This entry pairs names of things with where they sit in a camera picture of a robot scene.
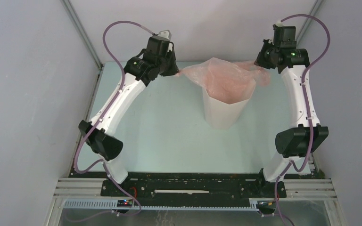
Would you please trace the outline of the aluminium frame rail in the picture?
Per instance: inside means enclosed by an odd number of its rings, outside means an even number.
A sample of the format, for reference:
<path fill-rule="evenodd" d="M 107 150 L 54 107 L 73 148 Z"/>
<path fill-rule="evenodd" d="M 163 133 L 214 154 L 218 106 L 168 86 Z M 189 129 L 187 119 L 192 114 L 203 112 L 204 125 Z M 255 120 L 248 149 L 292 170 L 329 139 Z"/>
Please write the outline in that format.
<path fill-rule="evenodd" d="M 100 195 L 103 178 L 60 178 L 45 219 L 45 226 L 59 225 L 64 202 L 68 198 L 104 199 Z M 331 179 L 284 179 L 286 198 L 282 201 L 321 201 L 332 226 L 347 223 Z"/>

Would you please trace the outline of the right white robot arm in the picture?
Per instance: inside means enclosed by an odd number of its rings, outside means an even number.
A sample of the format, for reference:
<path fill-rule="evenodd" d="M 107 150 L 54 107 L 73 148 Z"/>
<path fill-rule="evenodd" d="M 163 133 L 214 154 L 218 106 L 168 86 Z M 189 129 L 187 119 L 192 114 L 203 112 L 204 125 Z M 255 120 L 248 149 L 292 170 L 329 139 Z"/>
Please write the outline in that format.
<path fill-rule="evenodd" d="M 255 184 L 262 197 L 274 191 L 273 182 L 280 182 L 290 167 L 302 172 L 308 156 L 329 135 L 328 127 L 322 126 L 316 115 L 309 80 L 310 60 L 306 49 L 297 48 L 296 28 L 275 24 L 273 30 L 273 39 L 263 40 L 255 65 L 276 69 L 281 76 L 288 92 L 291 126 L 276 135 L 277 153 L 262 169 L 263 179 Z"/>

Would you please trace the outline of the white paper trash bin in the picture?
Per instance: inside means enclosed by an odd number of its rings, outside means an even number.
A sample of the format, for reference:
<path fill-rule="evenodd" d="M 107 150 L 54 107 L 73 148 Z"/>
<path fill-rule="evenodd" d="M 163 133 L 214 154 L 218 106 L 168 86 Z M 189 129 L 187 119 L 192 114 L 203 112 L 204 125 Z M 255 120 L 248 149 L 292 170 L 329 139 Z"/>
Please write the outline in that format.
<path fill-rule="evenodd" d="M 240 117 L 250 99 L 227 104 L 209 96 L 202 88 L 205 121 L 213 129 L 229 129 Z"/>

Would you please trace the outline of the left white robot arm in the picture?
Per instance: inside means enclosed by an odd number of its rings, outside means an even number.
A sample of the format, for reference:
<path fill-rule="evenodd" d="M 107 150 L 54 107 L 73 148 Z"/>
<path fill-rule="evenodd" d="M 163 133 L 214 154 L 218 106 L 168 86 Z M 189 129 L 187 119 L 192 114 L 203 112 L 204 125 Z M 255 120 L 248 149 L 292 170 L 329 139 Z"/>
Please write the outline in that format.
<path fill-rule="evenodd" d="M 123 71 L 120 82 L 100 111 L 78 126 L 86 144 L 99 156 L 114 180 L 112 190 L 119 196 L 129 193 L 130 183 L 125 180 L 128 171 L 122 160 L 123 142 L 115 138 L 115 131 L 131 103 L 149 83 L 159 75 L 173 76 L 179 72 L 173 42 L 161 35 L 151 36 L 146 48 L 129 59 Z"/>

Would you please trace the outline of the pink plastic trash bag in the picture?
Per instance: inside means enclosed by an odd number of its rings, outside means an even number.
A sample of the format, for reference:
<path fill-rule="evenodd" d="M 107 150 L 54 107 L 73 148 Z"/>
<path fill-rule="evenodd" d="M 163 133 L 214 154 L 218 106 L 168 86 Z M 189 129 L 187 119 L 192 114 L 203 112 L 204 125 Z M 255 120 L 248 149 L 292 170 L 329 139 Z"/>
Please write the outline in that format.
<path fill-rule="evenodd" d="M 209 97 L 227 104 L 250 99 L 256 85 L 266 86 L 271 81 L 270 73 L 254 61 L 229 62 L 215 57 L 185 67 L 176 75 L 187 77 Z"/>

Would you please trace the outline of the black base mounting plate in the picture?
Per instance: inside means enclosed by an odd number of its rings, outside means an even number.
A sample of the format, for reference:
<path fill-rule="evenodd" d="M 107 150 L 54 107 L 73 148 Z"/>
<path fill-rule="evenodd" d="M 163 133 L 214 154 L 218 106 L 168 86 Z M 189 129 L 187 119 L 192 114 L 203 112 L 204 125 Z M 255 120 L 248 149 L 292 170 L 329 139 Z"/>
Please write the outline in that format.
<path fill-rule="evenodd" d="M 121 188 L 136 198 L 134 203 L 103 172 L 73 174 L 71 178 L 103 178 L 100 195 L 120 197 L 122 205 L 170 205 L 203 207 L 250 206 L 253 199 L 270 206 L 276 198 L 285 198 L 283 182 L 267 182 L 258 174 L 142 173 L 130 172 Z"/>

